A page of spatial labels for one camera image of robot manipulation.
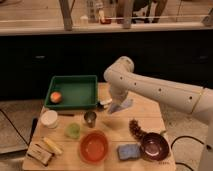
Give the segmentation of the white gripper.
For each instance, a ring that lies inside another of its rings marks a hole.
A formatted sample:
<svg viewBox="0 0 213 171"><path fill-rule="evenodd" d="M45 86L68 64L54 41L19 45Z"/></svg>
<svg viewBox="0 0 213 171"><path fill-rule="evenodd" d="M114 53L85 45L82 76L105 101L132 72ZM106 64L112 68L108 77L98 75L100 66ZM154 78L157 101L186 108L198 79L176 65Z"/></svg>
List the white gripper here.
<svg viewBox="0 0 213 171"><path fill-rule="evenodd" d="M109 88L109 93L112 98L112 101L116 104L121 104L127 98L128 91L124 89L117 88L115 86L111 86Z"/></svg>

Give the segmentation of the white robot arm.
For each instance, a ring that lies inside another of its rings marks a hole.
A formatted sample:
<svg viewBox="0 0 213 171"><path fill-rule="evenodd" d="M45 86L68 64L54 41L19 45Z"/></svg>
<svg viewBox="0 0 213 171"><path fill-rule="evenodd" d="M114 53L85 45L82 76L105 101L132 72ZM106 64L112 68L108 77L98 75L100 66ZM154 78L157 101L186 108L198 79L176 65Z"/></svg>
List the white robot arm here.
<svg viewBox="0 0 213 171"><path fill-rule="evenodd" d="M110 113L121 107L131 91L190 114L206 124L208 132L198 171L213 171L213 89L135 74L134 62L127 56L110 65L104 72L104 79L110 85Z"/></svg>

